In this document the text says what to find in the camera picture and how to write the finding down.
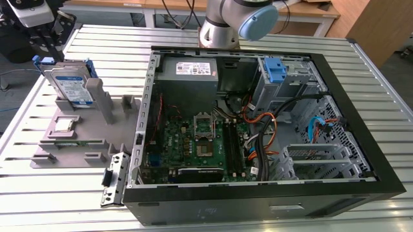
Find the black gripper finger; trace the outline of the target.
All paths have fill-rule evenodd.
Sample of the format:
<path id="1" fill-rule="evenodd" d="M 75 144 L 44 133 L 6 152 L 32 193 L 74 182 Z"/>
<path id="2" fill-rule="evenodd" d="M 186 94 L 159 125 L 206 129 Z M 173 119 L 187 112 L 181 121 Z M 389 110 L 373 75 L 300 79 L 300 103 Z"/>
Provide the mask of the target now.
<path id="1" fill-rule="evenodd" d="M 52 27 L 54 48 L 51 54 L 55 60 L 64 60 L 63 47 L 75 28 L 76 16 L 63 11 L 56 12 L 56 20 Z"/>
<path id="2" fill-rule="evenodd" d="M 43 28 L 43 26 L 28 28 L 28 33 L 31 42 L 34 42 L 44 51 L 51 54 L 54 60 L 60 60 L 60 51 L 56 49 L 50 32 Z"/>

